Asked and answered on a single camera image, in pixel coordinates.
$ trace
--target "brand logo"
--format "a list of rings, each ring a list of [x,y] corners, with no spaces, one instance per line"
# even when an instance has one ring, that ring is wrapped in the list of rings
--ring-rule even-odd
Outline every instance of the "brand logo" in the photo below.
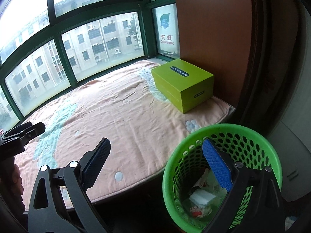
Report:
[[[184,77],[188,77],[188,76],[189,76],[188,73],[186,73],[185,71],[179,69],[179,68],[176,67],[176,66],[171,66],[170,69],[173,70],[173,71],[175,71],[175,72],[177,72],[177,73],[179,73],[180,75],[182,75],[182,76],[184,76]]]
[[[200,92],[199,94],[196,94],[196,95],[194,96],[194,98],[197,98],[198,96],[200,96],[200,95],[202,95],[202,94],[204,94],[204,93],[205,93],[205,90],[202,91],[202,92]]]

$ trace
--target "blue gripper pad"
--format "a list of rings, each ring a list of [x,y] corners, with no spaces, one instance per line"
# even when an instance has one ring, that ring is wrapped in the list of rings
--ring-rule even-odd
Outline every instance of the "blue gripper pad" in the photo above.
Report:
[[[91,156],[82,172],[81,185],[84,191],[86,191],[88,188],[94,185],[109,154],[110,154],[110,141],[106,138],[103,138],[97,145],[97,147],[94,149],[94,151],[86,152],[86,154],[83,156],[83,158],[85,157],[86,159],[88,159],[88,156]]]
[[[206,139],[203,142],[202,150],[203,155],[211,167],[219,185],[222,188],[226,188],[227,192],[230,192],[233,185],[231,180],[231,171],[221,158],[218,148],[216,148],[211,141]]]

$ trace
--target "cartoon character sticker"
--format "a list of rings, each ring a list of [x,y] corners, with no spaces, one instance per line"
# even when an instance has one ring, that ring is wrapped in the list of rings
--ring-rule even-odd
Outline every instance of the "cartoon character sticker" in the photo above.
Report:
[[[169,27],[169,15],[170,15],[170,13],[168,13],[168,14],[163,14],[163,15],[160,17],[161,27],[163,27],[164,29],[166,29],[166,28]]]

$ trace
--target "trash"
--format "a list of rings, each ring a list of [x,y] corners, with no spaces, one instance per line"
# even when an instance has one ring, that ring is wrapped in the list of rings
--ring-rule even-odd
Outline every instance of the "trash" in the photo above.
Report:
[[[226,194],[227,190],[219,185],[212,170],[206,168],[191,188],[183,206],[193,218],[203,218],[218,210]]]

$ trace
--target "metal screw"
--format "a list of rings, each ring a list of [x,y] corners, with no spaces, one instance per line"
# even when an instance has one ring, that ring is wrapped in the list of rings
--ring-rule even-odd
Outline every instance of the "metal screw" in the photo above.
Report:
[[[271,168],[270,166],[266,166],[266,167],[265,167],[265,170],[266,170],[267,172],[271,172],[271,171],[272,171],[272,168]]]
[[[244,164],[242,163],[242,162],[235,162],[235,166],[237,167],[237,168],[242,168],[243,166],[244,166]]]
[[[40,168],[40,170],[41,171],[46,171],[48,169],[48,166],[47,165],[43,165],[43,166],[41,166],[41,168]]]
[[[72,167],[72,168],[75,168],[77,165],[78,165],[77,161],[71,161],[70,164],[69,164],[69,166]]]

